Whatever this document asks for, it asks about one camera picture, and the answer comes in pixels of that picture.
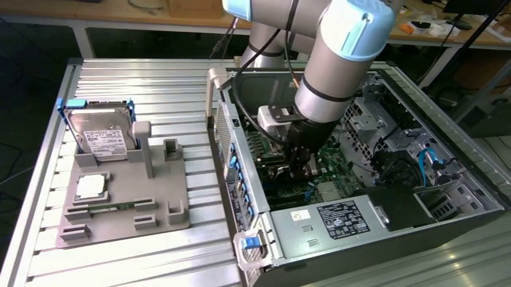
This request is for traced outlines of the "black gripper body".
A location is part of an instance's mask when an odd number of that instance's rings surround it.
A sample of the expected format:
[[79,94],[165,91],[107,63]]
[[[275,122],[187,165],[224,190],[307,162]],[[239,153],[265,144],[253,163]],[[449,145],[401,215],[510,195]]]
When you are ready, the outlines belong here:
[[287,134],[289,148],[307,149],[308,152],[317,152],[324,146],[333,129],[333,121],[328,123],[316,123],[311,120],[292,122]]

